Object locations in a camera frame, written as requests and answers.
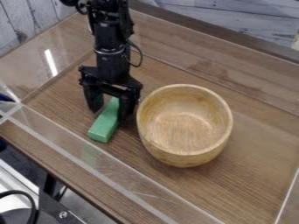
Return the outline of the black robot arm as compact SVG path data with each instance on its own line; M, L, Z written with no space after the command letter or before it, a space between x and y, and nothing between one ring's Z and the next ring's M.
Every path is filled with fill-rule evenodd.
M131 41L135 22L130 14L129 0L60 0L74 7L89 19L89 28L95 38L95 66L81 66L79 84L93 112L105 106L105 95L117 97L117 120L123 123L133 115L143 89L142 82L131 75L131 47L141 48Z

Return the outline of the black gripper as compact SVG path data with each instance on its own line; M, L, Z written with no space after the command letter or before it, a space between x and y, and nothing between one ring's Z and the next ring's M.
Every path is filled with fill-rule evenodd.
M133 66L131 50L125 48L119 52L97 51L97 66L81 66L79 84L90 110L97 113L105 105L105 95L119 98L118 120L123 124L134 114L139 103L143 84L130 74Z

